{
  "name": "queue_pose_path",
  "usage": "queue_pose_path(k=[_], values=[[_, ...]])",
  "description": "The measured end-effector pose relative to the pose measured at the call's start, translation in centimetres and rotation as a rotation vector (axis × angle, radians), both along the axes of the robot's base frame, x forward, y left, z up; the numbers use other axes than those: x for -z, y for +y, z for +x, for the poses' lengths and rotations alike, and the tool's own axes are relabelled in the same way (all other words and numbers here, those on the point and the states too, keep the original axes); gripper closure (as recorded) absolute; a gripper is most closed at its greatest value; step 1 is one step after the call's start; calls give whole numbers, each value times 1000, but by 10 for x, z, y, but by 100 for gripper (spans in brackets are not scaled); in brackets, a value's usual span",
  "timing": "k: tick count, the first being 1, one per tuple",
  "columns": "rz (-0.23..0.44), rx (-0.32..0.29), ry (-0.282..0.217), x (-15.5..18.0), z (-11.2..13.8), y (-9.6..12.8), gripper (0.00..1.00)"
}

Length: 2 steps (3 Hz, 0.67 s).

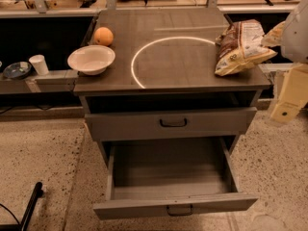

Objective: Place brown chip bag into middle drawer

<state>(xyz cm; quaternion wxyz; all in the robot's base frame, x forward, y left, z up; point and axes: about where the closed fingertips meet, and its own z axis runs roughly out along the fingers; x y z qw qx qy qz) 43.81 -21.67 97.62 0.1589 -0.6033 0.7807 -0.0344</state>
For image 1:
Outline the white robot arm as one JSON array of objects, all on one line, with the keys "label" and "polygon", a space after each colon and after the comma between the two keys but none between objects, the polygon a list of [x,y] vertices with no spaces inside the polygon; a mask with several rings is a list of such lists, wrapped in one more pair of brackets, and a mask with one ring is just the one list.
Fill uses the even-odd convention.
[{"label": "white robot arm", "polygon": [[286,20],[272,28],[261,41],[279,46],[281,55],[293,63],[308,63],[308,0],[301,0]]}]

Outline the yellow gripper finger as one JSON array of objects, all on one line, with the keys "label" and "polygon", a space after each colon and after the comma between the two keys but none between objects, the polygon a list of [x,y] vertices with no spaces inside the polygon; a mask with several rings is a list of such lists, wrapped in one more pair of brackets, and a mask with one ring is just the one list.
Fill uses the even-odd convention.
[{"label": "yellow gripper finger", "polygon": [[261,44],[266,47],[280,46],[284,26],[284,21],[274,26],[268,33],[263,36]]}]

